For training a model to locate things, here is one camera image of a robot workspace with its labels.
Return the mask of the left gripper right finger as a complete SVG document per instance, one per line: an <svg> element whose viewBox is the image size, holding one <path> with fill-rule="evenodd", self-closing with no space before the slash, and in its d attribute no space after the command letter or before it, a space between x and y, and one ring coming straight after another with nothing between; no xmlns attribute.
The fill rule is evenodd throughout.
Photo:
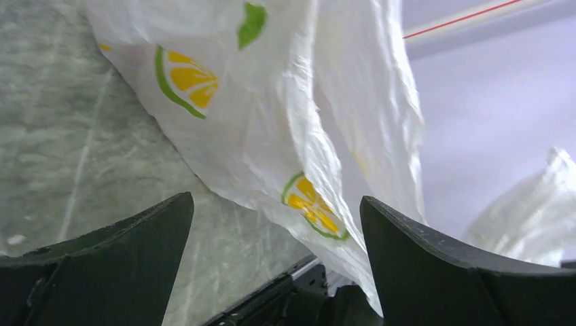
<svg viewBox="0 0 576 326"><path fill-rule="evenodd" d="M574 325L575 271L511 259L365 196L359 208L386 325Z"/></svg>

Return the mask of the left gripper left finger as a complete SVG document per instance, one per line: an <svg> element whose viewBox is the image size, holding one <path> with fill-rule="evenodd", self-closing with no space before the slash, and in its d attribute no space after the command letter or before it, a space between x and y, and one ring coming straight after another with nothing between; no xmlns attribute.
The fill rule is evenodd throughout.
<svg viewBox="0 0 576 326"><path fill-rule="evenodd" d="M194 214L188 192L1 258L2 325L161 325Z"/></svg>

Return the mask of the white plastic bag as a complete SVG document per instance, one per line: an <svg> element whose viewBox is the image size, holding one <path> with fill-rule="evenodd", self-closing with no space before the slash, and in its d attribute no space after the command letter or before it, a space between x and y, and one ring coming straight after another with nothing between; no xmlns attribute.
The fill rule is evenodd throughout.
<svg viewBox="0 0 576 326"><path fill-rule="evenodd" d="M431 41L401 1L87 1L107 60L213 192L381 313L359 203L558 266L575 246L575 2Z"/></svg>

